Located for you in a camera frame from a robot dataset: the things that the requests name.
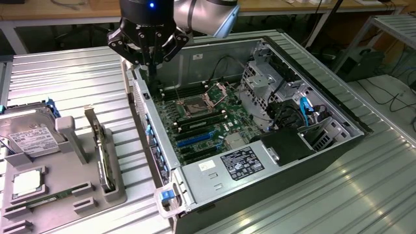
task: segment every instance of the cpu processor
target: cpu processor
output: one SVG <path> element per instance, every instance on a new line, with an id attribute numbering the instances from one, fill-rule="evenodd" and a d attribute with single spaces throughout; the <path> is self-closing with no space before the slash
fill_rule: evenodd
<path id="1" fill-rule="evenodd" d="M 187 99 L 183 102 L 183 107 L 184 107 L 187 113 L 190 113 L 191 115 L 195 115 L 200 112 L 210 110 L 202 96 Z"/>
<path id="2" fill-rule="evenodd" d="M 14 178 L 14 194 L 12 198 L 16 199 L 27 194 L 42 190 L 42 171 L 40 169 L 32 170 L 15 175 Z"/>
<path id="3" fill-rule="evenodd" d="M 10 151 L 38 157 L 66 141 L 55 129 L 56 109 L 44 102 L 10 107 L 0 115 L 0 139 Z"/>

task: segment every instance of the warning label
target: warning label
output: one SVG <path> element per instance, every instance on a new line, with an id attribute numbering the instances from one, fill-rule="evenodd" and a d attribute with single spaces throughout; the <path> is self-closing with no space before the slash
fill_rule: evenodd
<path id="1" fill-rule="evenodd" d="M 222 156 L 222 160 L 234 180 L 240 180 L 264 169 L 252 147 Z"/>
<path id="2" fill-rule="evenodd" d="M 56 140 L 47 127 L 8 135 L 22 151 L 32 154 L 58 147 Z"/>

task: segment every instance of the metal shelf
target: metal shelf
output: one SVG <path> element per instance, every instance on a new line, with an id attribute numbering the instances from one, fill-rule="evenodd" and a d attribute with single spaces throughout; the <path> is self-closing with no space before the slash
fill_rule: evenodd
<path id="1" fill-rule="evenodd" d="M 343 52 L 334 66 L 334 72 L 338 73 L 344 65 L 352 50 L 359 46 L 372 26 L 376 26 L 400 40 L 410 47 L 416 49 L 416 17 L 412 15 L 392 15 L 392 16 L 372 16 L 368 18 L 358 35 L 355 36 L 347 50 Z M 372 47 L 382 34 L 375 36 L 370 41 L 368 46 Z"/>

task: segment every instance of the pcie slot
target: pcie slot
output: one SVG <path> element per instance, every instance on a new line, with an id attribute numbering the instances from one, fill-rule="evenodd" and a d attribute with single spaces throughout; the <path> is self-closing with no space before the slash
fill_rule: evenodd
<path id="1" fill-rule="evenodd" d="M 187 133 L 183 133 L 183 134 L 178 135 L 175 137 L 175 140 L 183 140 L 183 139 L 187 139 L 190 137 L 195 137 L 195 136 L 198 136 L 200 134 L 204 134 L 204 133 L 208 133 L 208 129 L 204 129 L 204 128 L 203 129 L 198 129 L 198 130 L 195 130 L 192 132 L 187 132 Z"/>
<path id="2" fill-rule="evenodd" d="M 192 154 L 184 155 L 183 159 L 186 161 L 199 161 L 203 160 L 212 152 L 216 152 L 219 149 L 219 146 L 212 146 L 204 150 L 200 150 L 199 152 L 195 152 Z"/>
<path id="3" fill-rule="evenodd" d="M 203 134 L 203 135 L 200 135 L 200 136 L 198 136 L 198 137 L 195 137 L 195 138 L 191 138 L 191 139 L 188 139 L 188 140 L 184 140 L 184 141 L 182 141 L 182 142 L 178 142 L 176 146 L 178 146 L 178 147 L 184 147 L 184 146 L 192 145 L 192 144 L 195 144 L 195 143 L 198 143 L 198 142 L 200 142 L 200 141 L 204 141 L 204 140 L 211 139 L 212 136 L 214 136 L 214 132 L 207 133 L 207 134 Z"/>

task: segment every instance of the white sticker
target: white sticker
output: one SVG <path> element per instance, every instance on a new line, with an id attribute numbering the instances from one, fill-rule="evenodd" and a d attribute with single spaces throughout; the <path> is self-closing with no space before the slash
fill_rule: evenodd
<path id="1" fill-rule="evenodd" d="M 32 154 L 58 147 L 58 142 L 47 127 L 8 135 L 22 151 Z"/>
<path id="2" fill-rule="evenodd" d="M 226 123 L 223 123 L 223 127 L 226 128 L 226 131 L 230 131 Z"/>
<path id="3" fill-rule="evenodd" d="M 203 171 L 214 168 L 215 167 L 215 163 L 214 163 L 212 160 L 210 160 L 207 162 L 200 163 L 199 166 L 200 166 L 200 169 L 202 169 L 202 172 L 203 172 Z"/>
<path id="4" fill-rule="evenodd" d="M 203 54 L 198 54 L 192 56 L 192 60 L 203 59 Z"/>

